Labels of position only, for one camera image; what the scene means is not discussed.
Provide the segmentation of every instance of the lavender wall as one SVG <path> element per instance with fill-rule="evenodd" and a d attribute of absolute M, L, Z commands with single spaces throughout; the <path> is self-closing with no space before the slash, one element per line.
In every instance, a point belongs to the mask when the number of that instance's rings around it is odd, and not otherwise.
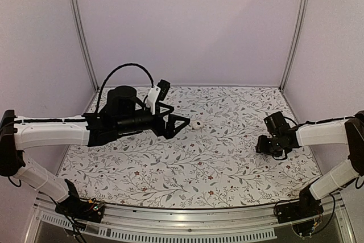
<path fill-rule="evenodd" d="M 364 109 L 364 0 L 309 0 L 286 96 L 300 121 Z M 314 147 L 323 173 L 348 156 L 345 146 Z M 364 242 L 364 190 L 342 192 L 358 242 Z"/>
<path fill-rule="evenodd" d="M 0 113 L 79 114 L 92 96 L 69 0 L 0 0 Z M 27 151 L 55 172 L 64 147 Z M 0 242 L 22 242 L 36 192 L 0 178 Z"/>
<path fill-rule="evenodd" d="M 99 82 L 137 62 L 173 84 L 278 86 L 299 0 L 79 0 Z M 148 84 L 137 69 L 109 82 Z"/>

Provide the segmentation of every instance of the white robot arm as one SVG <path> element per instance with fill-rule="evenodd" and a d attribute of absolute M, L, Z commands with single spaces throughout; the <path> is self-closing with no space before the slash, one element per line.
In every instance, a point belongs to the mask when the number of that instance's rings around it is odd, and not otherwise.
<path fill-rule="evenodd" d="M 279 221 L 293 221 L 321 213 L 320 200 L 323 197 L 364 175 L 364 111 L 352 117 L 306 122 L 292 128 L 281 112 L 268 116 L 264 122 L 271 138 L 261 135 L 256 151 L 277 160 L 287 159 L 292 149 L 310 145 L 341 143 L 348 145 L 350 153 L 348 159 L 301 190 L 297 203 L 277 206 Z"/>
<path fill-rule="evenodd" d="M 49 145 L 101 146 L 144 130 L 173 138 L 189 124 L 189 119 L 171 114 L 174 108 L 160 102 L 168 90 L 169 83 L 162 80 L 151 88 L 144 103 L 134 88 L 117 87 L 108 92 L 100 112 L 69 118 L 26 118 L 7 110 L 0 123 L 0 176 L 19 179 L 47 194 L 57 202 L 58 213 L 100 222 L 102 201 L 81 200 L 72 182 L 50 173 L 24 150 Z"/>

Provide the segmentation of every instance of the black cable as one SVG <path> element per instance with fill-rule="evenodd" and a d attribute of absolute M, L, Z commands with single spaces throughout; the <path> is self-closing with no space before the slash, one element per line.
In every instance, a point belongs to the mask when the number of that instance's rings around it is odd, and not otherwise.
<path fill-rule="evenodd" d="M 7 178 L 9 179 L 10 183 L 12 185 L 14 185 L 15 187 L 20 188 L 22 186 L 22 181 L 21 180 L 19 180 L 19 184 L 15 184 L 15 182 L 13 182 L 9 176 Z"/>
<path fill-rule="evenodd" d="M 95 109 L 95 113 L 98 113 L 98 110 L 100 108 L 100 101 L 101 101 L 101 95 L 102 95 L 102 91 L 104 90 L 104 87 L 107 83 L 107 81 L 110 79 L 110 77 L 116 72 L 118 71 L 119 69 L 121 68 L 124 68 L 124 67 L 138 67 L 140 69 L 142 69 L 149 77 L 150 79 L 150 83 L 151 83 L 151 86 L 152 88 L 154 87 L 154 80 L 153 80 L 153 77 L 150 75 L 149 71 L 143 67 L 142 65 L 139 65 L 139 64 L 135 64 L 135 63 L 127 63 L 127 64 L 122 64 L 118 67 L 116 67 L 113 71 L 111 71 L 109 73 L 109 75 L 104 79 L 104 82 L 102 83 L 101 87 L 100 87 L 100 91 L 99 91 L 99 94 L 98 94 L 98 98 L 97 98 L 97 104 L 96 104 L 96 109 Z"/>
<path fill-rule="evenodd" d="M 291 204 L 291 202 L 292 201 L 298 201 L 299 199 L 291 199 L 291 200 L 279 200 L 279 201 L 277 201 L 276 202 L 276 204 L 274 205 L 274 207 L 273 207 L 273 214 L 274 214 L 274 216 L 275 217 L 278 217 L 278 214 L 277 214 L 277 212 L 276 212 L 276 209 L 277 209 L 277 205 L 279 204 L 279 203 L 282 203 L 282 202 L 288 202 L 288 203 L 290 203 Z"/>
<path fill-rule="evenodd" d="M 328 222 L 325 224 L 325 226 L 323 226 L 322 229 L 318 230 L 317 232 L 313 232 L 311 235 L 313 236 L 314 234 L 318 234 L 318 233 L 321 233 L 331 222 L 332 218 L 334 217 L 335 215 L 335 206 L 336 206 L 336 201 L 335 201 L 335 197 L 330 193 L 330 196 L 332 197 L 332 200 L 333 200 L 333 208 L 332 208 L 332 213 L 331 213 L 331 216 L 328 220 Z"/>
<path fill-rule="evenodd" d="M 321 123 L 341 121 L 341 120 L 347 120 L 347 119 L 352 119 L 352 118 L 355 118 L 355 117 L 354 116 L 347 116 L 347 117 L 340 117 L 340 118 L 331 118 L 331 119 L 326 119 L 326 120 L 321 120 L 321 121 L 316 121 L 316 122 L 306 121 L 304 123 L 304 125 L 319 125 Z"/>
<path fill-rule="evenodd" d="M 26 120 L 17 120 L 19 123 L 42 123 L 42 122 L 86 122 L 87 119 L 59 119 L 59 118 L 51 118 L 51 119 L 26 119 Z"/>
<path fill-rule="evenodd" d="M 362 184 L 360 184 L 360 186 L 358 185 L 358 182 L 359 182 L 359 177 L 357 177 L 357 180 L 355 181 L 355 188 L 356 189 L 360 189 L 364 186 L 364 180 L 362 182 Z"/>
<path fill-rule="evenodd" d="M 146 95 L 145 97 L 144 97 L 144 100 L 143 100 L 143 105 L 144 105 L 144 110 L 145 110 L 145 108 L 147 107 L 146 106 L 146 101 L 147 101 L 147 98 L 148 98 L 148 95 Z"/>
<path fill-rule="evenodd" d="M 72 229 L 73 229 L 73 235 L 74 235 L 74 238 L 77 240 L 77 242 L 79 242 L 79 243 L 87 243 L 86 242 L 86 239 L 83 237 L 83 235 L 82 235 L 82 233 L 80 232 L 80 230 L 78 229 L 78 227 L 77 227 L 77 225 L 76 225 L 76 223 L 74 222 L 74 221 L 72 221 L 67 215 L 66 215 L 66 213 L 64 212 L 64 210 L 62 209 L 62 207 L 61 206 L 59 206 L 59 204 L 53 199 L 53 198 L 51 198 L 51 197 L 49 197 L 52 201 L 53 201 L 53 203 L 54 204 L 56 204 L 56 207 L 58 207 L 58 209 L 59 210 L 61 210 L 62 211 L 62 214 L 65 216 L 65 218 L 71 223 L 71 225 L 72 225 Z M 77 238 L 77 236 L 80 236 L 81 238 L 82 238 L 82 240 L 83 240 L 83 242 L 81 242 L 78 238 Z"/>
<path fill-rule="evenodd" d="M 286 152 L 284 152 L 284 158 L 283 158 L 283 159 L 278 159 L 278 158 L 276 158 L 276 157 L 275 157 L 275 154 L 273 154 L 273 155 L 272 155 L 272 157 L 273 157 L 273 159 L 274 159 L 274 160 L 286 160 L 286 159 L 288 159 L 288 155 L 287 155 L 287 153 L 286 153 Z"/>
<path fill-rule="evenodd" d="M 293 122 L 295 125 L 298 125 L 297 122 L 289 117 L 283 116 L 283 118 L 285 118 L 286 120 L 289 120 L 291 122 Z"/>

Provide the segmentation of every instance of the floral pattern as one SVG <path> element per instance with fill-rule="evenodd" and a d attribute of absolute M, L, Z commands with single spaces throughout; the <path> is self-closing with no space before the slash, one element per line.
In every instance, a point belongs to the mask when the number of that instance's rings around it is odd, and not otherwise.
<path fill-rule="evenodd" d="M 137 90 L 143 98 L 148 88 Z M 102 147 L 71 146 L 59 176 L 81 196 L 110 203 L 215 208 L 294 199 L 320 175 L 310 149 L 285 161 L 255 152 L 267 134 L 264 117 L 280 110 L 293 118 L 276 88 L 172 87 L 164 102 L 204 127 L 170 140 L 145 131 Z"/>

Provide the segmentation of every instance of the white arm segment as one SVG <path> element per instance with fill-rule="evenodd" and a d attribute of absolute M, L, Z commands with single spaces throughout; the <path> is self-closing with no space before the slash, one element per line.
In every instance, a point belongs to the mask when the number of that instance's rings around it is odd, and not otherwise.
<path fill-rule="evenodd" d="M 31 119 L 34 118 L 20 116 L 16 118 L 16 120 Z M 61 119 L 84 118 L 74 116 Z M 30 147 L 48 145 L 87 145 L 90 137 L 90 131 L 86 129 L 87 125 L 87 122 L 16 123 L 14 125 L 14 128 L 18 130 L 14 134 L 16 149 L 25 150 Z"/>
<path fill-rule="evenodd" d="M 47 171 L 27 153 L 23 153 L 23 160 L 26 166 L 21 167 L 13 178 L 28 183 L 34 190 L 45 193 L 56 202 L 62 202 L 68 198 L 68 186 L 64 179 L 60 179 Z"/>
<path fill-rule="evenodd" d="M 348 143 L 345 122 L 327 122 L 298 128 L 296 132 L 299 146 L 327 145 L 330 143 Z"/>
<path fill-rule="evenodd" d="M 312 183 L 309 190 L 314 199 L 319 200 L 331 192 L 342 188 L 346 183 L 357 178 L 359 173 L 355 171 L 350 160 L 346 159 L 336 165 L 318 181 Z"/>
<path fill-rule="evenodd" d="M 342 120 L 300 127 L 296 132 L 297 142 L 300 146 L 326 145 L 330 143 L 347 145 L 346 121 Z M 351 161 L 346 159 L 314 182 L 309 190 L 316 200 L 320 200 L 358 176 L 359 173 L 355 171 L 351 165 Z"/>

